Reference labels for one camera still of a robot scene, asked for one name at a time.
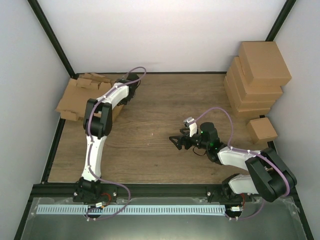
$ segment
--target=black metal frame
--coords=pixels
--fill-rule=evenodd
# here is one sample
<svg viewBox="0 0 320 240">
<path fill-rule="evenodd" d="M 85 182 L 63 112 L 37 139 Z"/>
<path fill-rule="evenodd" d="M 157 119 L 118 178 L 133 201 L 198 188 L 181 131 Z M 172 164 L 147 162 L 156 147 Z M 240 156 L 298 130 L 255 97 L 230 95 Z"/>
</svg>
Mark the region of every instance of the black metal frame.
<svg viewBox="0 0 320 240">
<path fill-rule="evenodd" d="M 78 74 L 75 74 L 73 68 L 71 67 L 67 56 L 65 55 L 55 33 L 53 32 L 44 12 L 42 11 L 37 0 L 28 0 L 31 8 L 33 9 L 36 17 L 38 18 L 40 24 L 42 25 L 45 33 L 50 39 L 54 49 L 56 50 L 58 56 L 60 57 L 65 69 L 69 73 L 71 78 L 77 78 Z M 279 13 L 275 23 L 273 24 L 267 38 L 265 41 L 273 41 L 279 32 L 281 26 L 283 25 L 286 17 L 294 6 L 296 0 L 287 0 Z M 148 72 L 148 74 L 225 74 L 226 72 Z M 118 72 L 109 72 L 108 74 L 119 74 Z M 59 145 L 60 137 L 63 132 L 65 120 L 60 119 L 57 130 L 53 139 L 53 143 L 49 152 L 47 163 L 44 169 L 44 173 L 41 179 L 41 184 L 35 184 L 32 188 L 30 197 L 26 204 L 25 211 L 23 213 L 20 225 L 15 235 L 15 240 L 19 240 L 22 237 L 24 227 L 27 221 L 27 217 L 30 211 L 30 207 L 34 198 L 72 198 L 75 191 L 75 183 L 48 183 L 49 174 L 56 156 L 57 148 Z M 273 142 L 268 142 L 270 148 L 275 149 Z M 221 195 L 221 184 L 126 184 L 130 189 L 131 195 L 133 198 L 141 197 L 189 197 L 189 198 L 208 198 L 210 202 L 219 202 L 224 205 L 239 204 L 242 199 L 228 200 Z M 108 184 L 102 184 L 103 188 L 108 188 Z M 126 198 L 127 192 L 122 188 L 117 188 L 117 197 Z M 299 208 L 299 216 L 303 224 L 303 228 L 308 240 L 313 240 L 313 236 L 306 219 L 304 210 L 302 208 L 298 193 L 296 189 L 292 189 L 290 196 L 293 197 L 295 204 Z"/>
</svg>

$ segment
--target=wooden table surface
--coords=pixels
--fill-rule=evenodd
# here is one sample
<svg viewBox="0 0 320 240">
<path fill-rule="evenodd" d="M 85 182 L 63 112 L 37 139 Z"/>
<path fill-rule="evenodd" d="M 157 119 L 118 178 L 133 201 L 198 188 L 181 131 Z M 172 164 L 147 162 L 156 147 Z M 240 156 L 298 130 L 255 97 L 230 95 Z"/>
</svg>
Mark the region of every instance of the wooden table surface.
<svg viewBox="0 0 320 240">
<path fill-rule="evenodd" d="M 120 77 L 116 74 L 107 76 L 110 79 Z M 102 177 L 121 183 L 219 184 L 232 174 L 246 174 L 236 167 L 212 163 L 206 155 L 197 156 L 191 148 L 178 150 L 169 140 L 169 136 L 180 134 L 184 119 L 197 118 L 211 107 L 221 107 L 231 114 L 233 146 L 251 150 L 262 150 L 267 146 L 252 144 L 246 129 L 248 120 L 232 115 L 223 85 L 224 76 L 147 74 L 105 141 Z M 198 127 L 203 122 L 213 122 L 220 140 L 228 141 L 231 127 L 222 111 L 209 112 L 197 122 Z M 85 165 L 86 146 L 82 122 L 67 120 L 49 182 L 78 181 Z"/>
</svg>

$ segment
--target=red wire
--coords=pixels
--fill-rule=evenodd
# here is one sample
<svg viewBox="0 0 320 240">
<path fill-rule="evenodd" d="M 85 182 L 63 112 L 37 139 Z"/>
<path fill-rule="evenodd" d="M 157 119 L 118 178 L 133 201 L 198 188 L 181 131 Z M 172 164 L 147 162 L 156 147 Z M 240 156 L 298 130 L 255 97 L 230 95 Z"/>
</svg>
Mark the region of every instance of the red wire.
<svg viewBox="0 0 320 240">
<path fill-rule="evenodd" d="M 110 204 L 110 202 L 111 202 L 111 195 L 109 193 L 107 193 L 107 192 L 103 192 L 101 194 L 101 196 L 108 196 L 109 201 L 106 204 L 106 206 L 108 206 Z"/>
<path fill-rule="evenodd" d="M 243 193 L 240 194 L 242 196 L 242 199 L 243 199 L 243 204 L 242 204 L 242 209 L 244 210 L 245 209 L 245 195 Z"/>
</svg>

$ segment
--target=metal corner post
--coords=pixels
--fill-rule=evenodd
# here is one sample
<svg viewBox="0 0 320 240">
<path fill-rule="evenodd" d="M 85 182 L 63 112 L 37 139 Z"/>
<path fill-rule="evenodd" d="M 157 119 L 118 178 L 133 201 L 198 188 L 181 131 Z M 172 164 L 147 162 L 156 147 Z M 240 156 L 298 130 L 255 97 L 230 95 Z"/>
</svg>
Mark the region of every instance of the metal corner post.
<svg viewBox="0 0 320 240">
<path fill-rule="evenodd" d="M 58 54 L 59 58 L 61 59 L 61 62 L 63 63 L 66 71 L 72 78 L 75 75 L 75 72 L 73 68 L 70 65 L 69 60 L 67 59 L 67 56 L 62 49 L 53 29 L 51 28 L 44 12 L 42 11 L 39 3 L 37 0 L 28 0 L 28 3 L 30 4 L 32 10 L 34 11 L 35 16 L 38 18 L 43 30 L 45 31 L 46 35 L 48 36 L 50 42 L 52 43 L 52 46 L 54 47 L 56 53 Z"/>
<path fill-rule="evenodd" d="M 297 0 L 286 0 L 278 17 L 276 18 L 268 36 L 266 37 L 266 42 L 272 42 L 275 40 L 279 30 L 281 29 L 282 25 L 284 24 L 287 16 L 289 15 L 291 9 L 295 5 Z"/>
<path fill-rule="evenodd" d="M 51 171 L 52 165 L 54 163 L 56 152 L 57 152 L 58 145 L 59 145 L 59 142 L 60 142 L 60 138 L 61 138 L 62 132 L 64 130 L 65 122 L 66 122 L 65 119 L 62 119 L 62 118 L 59 119 L 58 126 L 56 128 L 56 131 L 55 131 L 55 134 L 54 134 L 54 138 L 53 138 L 53 142 L 52 142 L 52 145 L 51 145 L 51 148 L 50 148 L 50 152 L 49 152 L 49 155 L 48 155 L 48 159 L 46 161 L 45 168 L 44 168 L 44 171 L 43 171 L 43 175 L 42 175 L 42 178 L 41 178 L 41 182 L 42 183 L 47 183 L 48 182 L 50 171 Z"/>
</svg>

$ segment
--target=small cardboard box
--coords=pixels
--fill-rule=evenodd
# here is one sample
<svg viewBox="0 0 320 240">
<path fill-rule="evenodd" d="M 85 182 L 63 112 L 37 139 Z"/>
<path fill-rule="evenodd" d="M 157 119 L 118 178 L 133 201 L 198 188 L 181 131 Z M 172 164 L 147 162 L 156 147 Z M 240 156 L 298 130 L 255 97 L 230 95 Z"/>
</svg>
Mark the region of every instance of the small cardboard box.
<svg viewBox="0 0 320 240">
<path fill-rule="evenodd" d="M 249 121 L 246 126 L 254 144 L 261 144 L 273 141 L 277 133 L 267 117 Z"/>
<path fill-rule="evenodd" d="M 110 79 L 96 73 L 85 73 L 78 79 L 71 78 L 64 91 L 56 111 L 61 118 L 71 121 L 82 121 L 89 99 L 96 99 L 111 89 Z M 123 105 L 112 110 L 112 121 L 116 120 Z"/>
<path fill-rule="evenodd" d="M 250 100 L 241 100 L 239 91 L 237 88 L 237 84 L 232 73 L 231 68 L 229 68 L 228 72 L 226 73 L 227 79 L 226 84 L 228 85 L 232 98 L 234 100 L 235 107 L 237 109 L 266 109 L 271 108 L 271 106 L 276 101 L 250 101 Z"/>
<path fill-rule="evenodd" d="M 256 118 L 260 115 L 265 115 L 270 111 L 270 108 L 244 108 L 244 109 L 237 109 L 235 105 L 235 101 L 232 97 L 231 90 L 228 86 L 228 79 L 227 77 L 224 78 L 224 88 L 226 95 L 229 99 L 231 109 L 233 112 L 233 115 L 238 118 Z"/>
<path fill-rule="evenodd" d="M 242 101 L 270 102 L 281 97 L 280 86 L 249 86 L 239 57 L 233 59 L 230 68 Z"/>
<path fill-rule="evenodd" d="M 250 86 L 284 86 L 291 75 L 274 41 L 244 41 L 239 57 Z"/>
</svg>

